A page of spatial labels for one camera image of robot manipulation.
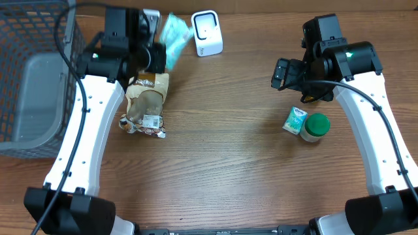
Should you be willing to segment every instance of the mesh basket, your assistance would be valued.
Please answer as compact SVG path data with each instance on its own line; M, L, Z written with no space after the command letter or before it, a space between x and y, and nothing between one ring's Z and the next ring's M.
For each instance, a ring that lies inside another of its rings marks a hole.
M0 1L0 154L56 157L74 104L75 79L56 50L59 13L75 0ZM59 26L73 66L84 48L75 11Z

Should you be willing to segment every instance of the wooden table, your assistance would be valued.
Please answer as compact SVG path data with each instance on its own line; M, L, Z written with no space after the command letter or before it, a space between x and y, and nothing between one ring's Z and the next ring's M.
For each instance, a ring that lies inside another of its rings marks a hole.
M166 139L123 132L118 120L126 103L120 106L100 197L142 228L192 229L306 224L366 196L361 156L338 103L302 104L300 93L270 87L277 59L302 59L302 24L322 14L221 15L223 53L198 58L192 39L171 73ZM349 42L376 47L394 116L418 159L418 12L338 17ZM87 40L104 24L87 17L78 23ZM308 144L283 130L292 106L326 114L330 133ZM0 234L29 234L35 224L24 193L42 186L53 161L0 157Z

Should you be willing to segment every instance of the small box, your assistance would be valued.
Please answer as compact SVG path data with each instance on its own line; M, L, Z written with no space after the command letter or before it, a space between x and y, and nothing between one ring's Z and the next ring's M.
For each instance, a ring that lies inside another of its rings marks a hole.
M306 117L308 117L307 112L299 108L292 107L289 117L283 125L283 129L293 134L299 134Z

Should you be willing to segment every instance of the snack bag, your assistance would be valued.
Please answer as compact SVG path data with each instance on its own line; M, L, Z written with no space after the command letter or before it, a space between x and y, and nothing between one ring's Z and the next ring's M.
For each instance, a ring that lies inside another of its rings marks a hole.
M140 73L135 83L127 88L127 110L119 120L119 127L128 133L138 131L165 138L163 103L168 89L169 74Z

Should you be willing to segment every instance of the white device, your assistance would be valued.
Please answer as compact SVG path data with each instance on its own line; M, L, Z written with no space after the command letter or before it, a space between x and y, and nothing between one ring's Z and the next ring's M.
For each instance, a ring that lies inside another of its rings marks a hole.
M205 10L191 16L195 31L197 55L200 57L219 54L223 50L221 26L216 12Z

